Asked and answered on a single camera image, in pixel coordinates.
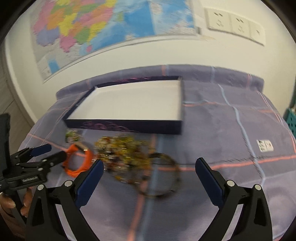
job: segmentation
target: open box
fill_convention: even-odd
[[[90,89],[64,116],[69,128],[180,134],[178,76],[128,79]]]

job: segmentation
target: power socket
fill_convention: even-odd
[[[250,21],[251,39],[265,45],[265,31],[260,24]]]
[[[251,38],[249,20],[235,14],[230,14],[230,19],[232,25],[232,33],[248,39]]]
[[[206,8],[205,12],[208,29],[231,32],[228,12],[211,8]]]

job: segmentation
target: orange bracelet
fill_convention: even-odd
[[[77,170],[70,170],[68,168],[69,160],[70,157],[72,156],[73,153],[83,150],[85,153],[85,159],[82,163],[82,165],[77,169]],[[63,167],[65,169],[65,172],[71,176],[71,177],[77,177],[80,173],[87,171],[91,165],[92,165],[92,158],[93,158],[93,153],[91,150],[89,150],[84,144],[81,142],[75,142],[72,144],[69,149],[66,151],[67,153],[67,159],[63,162]]]

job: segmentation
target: plaid fabric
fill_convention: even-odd
[[[196,159],[203,157],[225,179],[246,187],[256,183],[263,186],[276,240],[296,215],[295,138],[261,93],[263,80],[251,74],[210,66],[163,65],[120,70],[83,80],[57,92],[57,102],[35,124],[20,149],[49,143],[52,153],[66,150],[62,117],[94,85],[161,75],[183,78],[182,134],[137,135],[151,140],[157,152],[170,155],[180,164],[181,187],[167,199],[145,199],[132,186],[105,173],[89,203],[81,208],[93,231],[102,241],[198,240],[218,210],[194,172]],[[85,141],[91,145],[104,135],[115,134],[83,130]],[[274,151],[261,152],[257,140],[270,140]],[[73,165],[79,166],[82,159],[83,155],[77,154]],[[149,182],[151,192],[169,182],[169,172],[169,167],[154,165]],[[46,185],[61,185],[67,179],[71,178],[61,166],[56,166]],[[62,212],[60,217],[69,239],[74,240]],[[234,227],[232,222],[224,240],[231,237]]]

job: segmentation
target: map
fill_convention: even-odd
[[[41,0],[32,44],[46,81],[105,47],[161,35],[196,35],[190,0]]]

